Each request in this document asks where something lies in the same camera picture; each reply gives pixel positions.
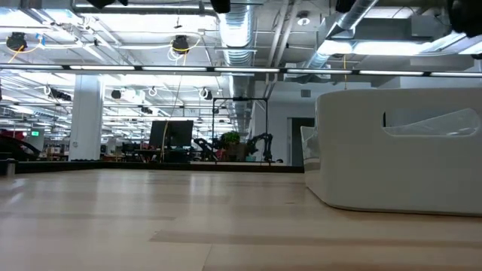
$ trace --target wooden floor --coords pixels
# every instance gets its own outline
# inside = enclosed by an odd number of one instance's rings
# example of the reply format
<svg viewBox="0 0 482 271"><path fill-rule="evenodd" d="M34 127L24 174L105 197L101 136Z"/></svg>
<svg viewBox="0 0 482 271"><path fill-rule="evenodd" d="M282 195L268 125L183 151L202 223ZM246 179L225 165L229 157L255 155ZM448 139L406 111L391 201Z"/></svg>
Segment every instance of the wooden floor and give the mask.
<svg viewBox="0 0 482 271"><path fill-rule="evenodd" d="M336 210L298 174L17 175L0 270L482 270L482 219Z"/></svg>

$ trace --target green plant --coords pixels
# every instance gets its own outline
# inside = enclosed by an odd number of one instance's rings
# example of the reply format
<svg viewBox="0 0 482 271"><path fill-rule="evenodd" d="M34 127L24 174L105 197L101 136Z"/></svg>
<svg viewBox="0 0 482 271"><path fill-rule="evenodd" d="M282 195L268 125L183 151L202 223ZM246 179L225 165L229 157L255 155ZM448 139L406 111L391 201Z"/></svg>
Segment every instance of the green plant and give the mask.
<svg viewBox="0 0 482 271"><path fill-rule="evenodd" d="M221 135L221 140L227 144L229 143L239 144L239 141L240 141L239 133L235 131L225 132L223 135Z"/></svg>

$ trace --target white column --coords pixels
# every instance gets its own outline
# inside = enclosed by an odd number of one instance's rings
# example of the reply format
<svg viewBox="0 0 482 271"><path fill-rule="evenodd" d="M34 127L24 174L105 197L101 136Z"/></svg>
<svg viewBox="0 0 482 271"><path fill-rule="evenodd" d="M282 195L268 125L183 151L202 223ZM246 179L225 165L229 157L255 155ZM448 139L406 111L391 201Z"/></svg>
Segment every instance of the white column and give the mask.
<svg viewBox="0 0 482 271"><path fill-rule="evenodd" d="M104 84L98 75L75 77L69 160L98 160L102 132Z"/></svg>

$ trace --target silver ductwork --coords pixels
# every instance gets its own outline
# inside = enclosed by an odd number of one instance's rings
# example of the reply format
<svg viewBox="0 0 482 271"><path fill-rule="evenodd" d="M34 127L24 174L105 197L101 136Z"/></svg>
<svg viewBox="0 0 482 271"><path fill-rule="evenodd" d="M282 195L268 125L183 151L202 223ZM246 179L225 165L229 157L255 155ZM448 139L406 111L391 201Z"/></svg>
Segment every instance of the silver ductwork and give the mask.
<svg viewBox="0 0 482 271"><path fill-rule="evenodd" d="M253 7L250 5L231 5L231 12L219 15L219 32L225 47L249 47L252 44ZM224 61L228 66L246 67L252 65L253 52L243 50L225 50ZM255 79L251 76L230 76L230 94L232 97L252 98L255 94ZM251 112L246 111L245 102L234 102L234 113L238 130L245 132L249 127Z"/></svg>
<svg viewBox="0 0 482 271"><path fill-rule="evenodd" d="M377 2L378 0L357 0L347 13L341 15L340 19L334 24L334 28L327 33L327 37L342 31L354 29ZM317 50L310 59L305 62L304 68L320 69L326 64L329 58L329 54L323 54L323 52Z"/></svg>

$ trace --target monitor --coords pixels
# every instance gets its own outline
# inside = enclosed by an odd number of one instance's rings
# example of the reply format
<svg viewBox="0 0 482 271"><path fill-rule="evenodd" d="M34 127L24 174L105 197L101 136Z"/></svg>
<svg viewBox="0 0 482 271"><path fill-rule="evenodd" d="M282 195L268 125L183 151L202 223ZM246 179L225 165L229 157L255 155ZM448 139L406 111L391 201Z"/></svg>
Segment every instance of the monitor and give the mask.
<svg viewBox="0 0 482 271"><path fill-rule="evenodd" d="M191 146L193 126L192 120L153 121L151 128L150 146L160 147L163 144L164 128L167 124L165 146Z"/></svg>

